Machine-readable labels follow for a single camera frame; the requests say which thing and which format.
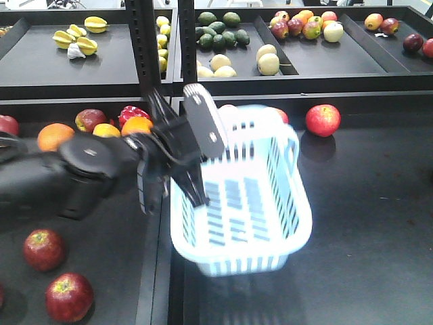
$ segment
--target fruit display stand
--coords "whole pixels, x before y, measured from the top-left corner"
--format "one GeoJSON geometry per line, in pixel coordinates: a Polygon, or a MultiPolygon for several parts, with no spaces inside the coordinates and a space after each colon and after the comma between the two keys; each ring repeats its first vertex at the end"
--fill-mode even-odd
{"type": "MultiPolygon", "coordinates": [[[[168,324],[430,324],[432,99],[431,91],[215,97],[217,107],[288,114],[313,233],[281,270],[263,274],[208,278],[172,250],[170,277],[155,289],[170,293],[168,324]],[[323,103],[342,114],[327,138],[304,125],[323,103]]],[[[170,244],[167,231],[160,242],[170,244]]]]}
{"type": "MultiPolygon", "coordinates": [[[[428,84],[433,77],[432,59],[424,58],[420,53],[409,55],[403,51],[403,40],[407,35],[419,33],[424,39],[433,35],[432,21],[412,7],[197,9],[194,22],[199,26],[197,18],[202,12],[212,12],[218,20],[222,20],[228,11],[237,13],[242,19],[239,28],[246,28],[250,33],[250,45],[222,51],[203,50],[197,45],[195,53],[192,50],[187,53],[191,57],[195,54],[204,66],[216,53],[223,53],[232,60],[232,67],[238,72],[236,77],[199,79],[212,94],[429,90],[428,84]],[[335,11],[344,27],[340,41],[328,43],[323,35],[315,40],[288,37],[278,41],[268,29],[271,18],[278,10],[286,10],[292,17],[302,9],[310,9],[318,16],[325,11],[335,11]],[[400,22],[400,30],[388,38],[375,37],[374,32],[363,26],[364,19],[371,13],[396,18],[400,22]],[[275,76],[260,76],[256,66],[257,49],[265,43],[277,48],[281,68],[275,76]]],[[[177,40],[176,60],[174,89],[175,94],[181,95],[180,40],[177,40]]]]}
{"type": "MultiPolygon", "coordinates": [[[[177,30],[177,9],[156,9],[177,30]]],[[[43,10],[0,12],[0,23],[14,27],[0,39],[0,100],[30,98],[106,98],[140,96],[126,10],[43,10]],[[108,30],[89,33],[97,52],[69,60],[67,50],[52,36],[70,24],[84,27],[89,16],[104,18],[108,30]]],[[[168,66],[162,73],[162,91],[170,95],[175,42],[168,42],[168,66]]]]}
{"type": "MultiPolygon", "coordinates": [[[[45,125],[60,122],[72,127],[76,114],[85,108],[99,108],[110,118],[116,118],[127,104],[140,104],[147,110],[139,97],[124,100],[1,101],[0,114],[16,116],[20,137],[29,151],[35,152],[36,136],[45,125]]],[[[5,287],[5,303],[0,323],[59,324],[45,311],[45,290],[60,274],[78,272],[92,284],[95,302],[83,321],[76,324],[151,324],[155,268],[161,249],[158,234],[162,195],[158,190],[150,192],[148,199],[155,209],[144,214],[137,176],[122,182],[119,193],[103,199],[80,221],[56,215],[59,210],[54,203],[61,204],[58,197],[47,199],[42,209],[2,215],[0,282],[5,287]],[[51,228],[67,243],[66,261],[53,271],[37,272],[24,260],[24,239],[37,228],[51,228]]]]}

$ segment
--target light blue basket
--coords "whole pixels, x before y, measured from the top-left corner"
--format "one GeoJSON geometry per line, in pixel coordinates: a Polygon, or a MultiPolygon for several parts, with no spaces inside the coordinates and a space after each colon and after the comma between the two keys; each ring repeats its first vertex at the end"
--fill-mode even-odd
{"type": "Polygon", "coordinates": [[[224,154],[202,164],[208,206],[171,181],[173,245],[207,276],[267,272],[308,241],[312,217],[297,168],[299,141],[272,108],[219,110],[224,154]]]}

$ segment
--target red pepper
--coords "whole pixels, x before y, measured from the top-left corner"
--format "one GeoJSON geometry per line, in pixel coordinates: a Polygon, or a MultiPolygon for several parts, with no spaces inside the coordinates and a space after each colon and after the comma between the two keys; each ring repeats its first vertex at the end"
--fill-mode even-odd
{"type": "Polygon", "coordinates": [[[128,106],[125,106],[123,108],[122,112],[120,113],[120,116],[119,116],[120,127],[123,127],[124,123],[133,116],[141,116],[141,117],[145,117],[145,118],[150,120],[149,114],[146,113],[144,110],[142,110],[138,107],[132,106],[132,105],[128,105],[128,106]]]}

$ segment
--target robotic arm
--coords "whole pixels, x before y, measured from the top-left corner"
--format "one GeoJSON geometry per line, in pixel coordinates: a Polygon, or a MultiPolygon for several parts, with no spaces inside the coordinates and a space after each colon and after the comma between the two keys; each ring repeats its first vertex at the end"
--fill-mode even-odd
{"type": "Polygon", "coordinates": [[[154,90],[149,94],[151,133],[101,138],[78,133],[57,152],[25,154],[22,141],[0,133],[0,215],[58,206],[59,215],[82,219],[98,198],[109,196],[137,173],[144,212],[147,185],[172,177],[196,207],[206,203],[200,163],[226,146],[217,108],[199,84],[184,88],[187,114],[177,115],[154,90]]]}

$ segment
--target green avocado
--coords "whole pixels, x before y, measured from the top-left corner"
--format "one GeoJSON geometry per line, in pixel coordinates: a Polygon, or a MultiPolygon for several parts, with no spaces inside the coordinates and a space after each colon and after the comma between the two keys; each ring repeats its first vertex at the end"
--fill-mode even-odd
{"type": "Polygon", "coordinates": [[[214,39],[213,39],[213,42],[212,42],[212,47],[215,50],[217,50],[217,51],[220,50],[220,49],[224,49],[225,48],[224,37],[222,35],[220,35],[220,34],[215,35],[214,39]]]}
{"type": "Polygon", "coordinates": [[[212,35],[204,34],[198,40],[198,45],[202,49],[210,49],[212,47],[212,44],[213,44],[213,39],[214,39],[214,37],[212,35]]]}
{"type": "Polygon", "coordinates": [[[229,32],[228,30],[226,30],[223,33],[223,37],[225,40],[225,46],[226,47],[233,47],[236,44],[236,37],[232,32],[229,32]]]}
{"type": "Polygon", "coordinates": [[[217,34],[223,34],[225,30],[225,24],[223,22],[213,22],[208,27],[215,30],[217,34]]]}
{"type": "Polygon", "coordinates": [[[209,26],[217,21],[217,17],[212,12],[202,12],[197,20],[202,26],[209,26]]]}
{"type": "Polygon", "coordinates": [[[215,36],[215,35],[217,34],[216,31],[214,31],[213,29],[211,29],[211,27],[207,27],[207,26],[205,26],[205,27],[202,27],[202,29],[203,29],[203,31],[204,31],[204,34],[212,35],[212,37],[215,36]]]}
{"type": "Polygon", "coordinates": [[[236,37],[236,41],[239,44],[241,44],[241,45],[248,45],[248,44],[250,44],[250,37],[248,36],[248,34],[246,33],[246,31],[243,30],[243,29],[239,29],[235,33],[235,37],[236,37]]]}
{"type": "Polygon", "coordinates": [[[226,12],[223,16],[223,22],[228,27],[237,27],[238,24],[241,22],[241,18],[235,12],[226,12]]]}
{"type": "Polygon", "coordinates": [[[203,34],[203,27],[196,27],[196,41],[198,41],[203,34]]]}

